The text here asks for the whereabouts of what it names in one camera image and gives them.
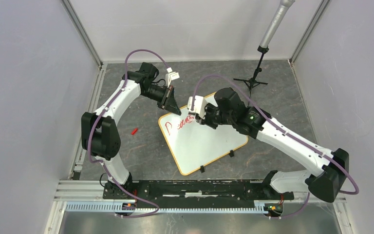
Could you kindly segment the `yellow framed whiteboard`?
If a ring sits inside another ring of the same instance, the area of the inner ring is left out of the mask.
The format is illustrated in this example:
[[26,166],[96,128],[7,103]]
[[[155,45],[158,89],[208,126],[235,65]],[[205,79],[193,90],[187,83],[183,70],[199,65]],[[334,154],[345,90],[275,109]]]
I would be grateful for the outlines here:
[[230,125],[212,129],[200,125],[181,108],[181,115],[165,114],[158,125],[181,175],[187,176],[248,143],[248,136]]

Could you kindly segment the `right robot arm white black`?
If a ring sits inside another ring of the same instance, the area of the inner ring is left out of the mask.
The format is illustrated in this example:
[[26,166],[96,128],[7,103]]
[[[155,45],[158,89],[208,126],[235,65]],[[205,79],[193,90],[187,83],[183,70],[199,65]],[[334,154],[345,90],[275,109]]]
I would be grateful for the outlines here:
[[215,104],[202,96],[190,97],[187,109],[196,121],[216,129],[232,126],[238,133],[267,143],[304,167],[302,171],[271,171],[264,179],[262,194],[274,199],[287,192],[306,192],[325,202],[334,202],[347,179],[349,153],[341,148],[321,147],[291,131],[268,112],[247,106],[232,88],[214,95]]

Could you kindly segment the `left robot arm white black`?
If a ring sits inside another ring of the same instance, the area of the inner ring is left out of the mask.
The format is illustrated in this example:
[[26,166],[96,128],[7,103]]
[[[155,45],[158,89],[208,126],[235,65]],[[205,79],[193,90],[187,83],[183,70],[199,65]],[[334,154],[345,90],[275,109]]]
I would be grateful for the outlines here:
[[156,84],[159,70],[151,63],[143,62],[140,69],[127,71],[115,92],[94,112],[85,112],[81,117],[82,148],[87,151],[90,162],[99,162],[115,185],[121,198],[133,194],[131,174],[119,155],[121,138],[117,124],[131,103],[139,96],[156,101],[158,108],[181,115],[171,82],[180,76],[170,67],[165,75],[165,86]]

